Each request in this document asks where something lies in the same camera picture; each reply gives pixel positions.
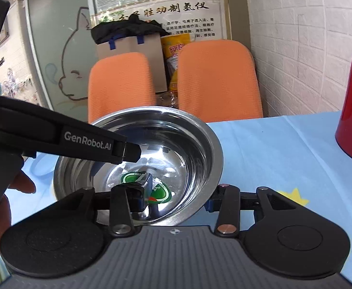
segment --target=green sticker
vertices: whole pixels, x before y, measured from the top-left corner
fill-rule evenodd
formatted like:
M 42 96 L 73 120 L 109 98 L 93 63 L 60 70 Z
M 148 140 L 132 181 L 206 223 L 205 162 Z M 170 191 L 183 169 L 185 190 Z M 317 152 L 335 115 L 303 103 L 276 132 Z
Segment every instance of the green sticker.
M 133 181 L 136 181 L 142 174 L 145 174 L 145 172 L 129 172 L 127 174 L 122 175 L 121 182 L 131 183 Z M 152 193 L 150 194 L 148 203 L 161 204 L 169 202 L 172 198 L 172 193 L 169 190 L 168 186 L 157 177 L 152 176 L 152 179 L 153 185 L 155 185 L 155 187 L 153 188 Z

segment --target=bowl rim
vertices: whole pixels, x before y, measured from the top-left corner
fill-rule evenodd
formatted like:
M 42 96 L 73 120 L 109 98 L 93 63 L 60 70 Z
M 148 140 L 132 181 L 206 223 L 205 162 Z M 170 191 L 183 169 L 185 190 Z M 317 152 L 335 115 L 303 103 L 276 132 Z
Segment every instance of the bowl rim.
M 177 115 L 178 117 L 194 124 L 195 126 L 198 126 L 199 130 L 205 135 L 206 139 L 210 144 L 213 153 L 212 169 L 208 176 L 208 179 L 205 181 L 200 191 L 196 194 L 195 198 L 181 210 L 176 211 L 174 214 L 171 214 L 169 216 L 165 215 L 163 218 L 159 218 L 158 220 L 152 223 L 148 223 L 148 225 L 151 226 L 176 226 L 190 218 L 192 215 L 194 215 L 206 203 L 206 201 L 210 198 L 210 196 L 215 191 L 217 185 L 219 184 L 224 164 L 223 150 L 220 141 L 217 135 L 213 132 L 213 130 L 201 119 L 185 111 L 163 106 L 141 106 L 120 110 L 99 118 L 98 120 L 92 122 L 92 125 L 101 127 L 109 123 L 111 118 L 120 117 L 124 114 L 130 114 L 132 112 L 137 111 L 160 111 L 163 113 Z M 54 169 L 53 186 L 54 193 L 58 199 L 62 199 L 64 195 L 62 190 L 56 188 L 56 184 L 58 183 L 59 179 L 63 178 L 63 171 L 61 167 L 65 168 L 69 159 L 72 158 L 60 156 Z

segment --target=silver screw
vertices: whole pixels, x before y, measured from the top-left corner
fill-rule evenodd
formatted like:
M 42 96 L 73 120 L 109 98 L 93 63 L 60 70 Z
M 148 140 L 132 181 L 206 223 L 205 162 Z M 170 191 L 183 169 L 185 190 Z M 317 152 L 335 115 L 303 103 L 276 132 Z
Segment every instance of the silver screw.
M 236 231 L 236 227 L 231 224 L 223 224 L 218 227 L 218 231 L 223 234 L 234 233 Z
M 132 230 L 132 228 L 125 224 L 118 224 L 113 226 L 112 230 L 119 235 L 124 235 L 126 233 L 129 233 Z

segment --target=cardboard box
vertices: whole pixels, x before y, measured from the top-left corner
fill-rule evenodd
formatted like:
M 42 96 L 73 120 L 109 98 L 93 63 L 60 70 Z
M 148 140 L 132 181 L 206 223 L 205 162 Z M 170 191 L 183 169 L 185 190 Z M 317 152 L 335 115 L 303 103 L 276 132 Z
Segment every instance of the cardboard box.
M 165 76 L 164 57 L 160 34 L 149 34 L 144 37 L 126 37 L 114 41 L 115 49 L 109 42 L 97 45 L 97 54 L 99 59 L 111 57 L 128 52 L 140 52 L 146 56 L 149 61 L 150 71 L 152 73 L 153 86 L 155 92 L 167 91 L 167 80 Z

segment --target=black cloth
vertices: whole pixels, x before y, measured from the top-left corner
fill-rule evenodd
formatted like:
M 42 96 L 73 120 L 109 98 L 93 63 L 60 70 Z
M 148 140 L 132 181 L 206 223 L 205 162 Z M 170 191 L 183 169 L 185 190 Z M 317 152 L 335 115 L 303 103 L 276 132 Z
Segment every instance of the black cloth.
M 118 38 L 146 36 L 147 34 L 160 33 L 160 36 L 168 36 L 166 32 L 156 21 L 149 23 L 139 20 L 136 14 L 131 14 L 129 19 L 121 21 L 111 21 L 100 23 L 92 28 L 92 38 L 98 45 L 109 42 L 115 36 Z

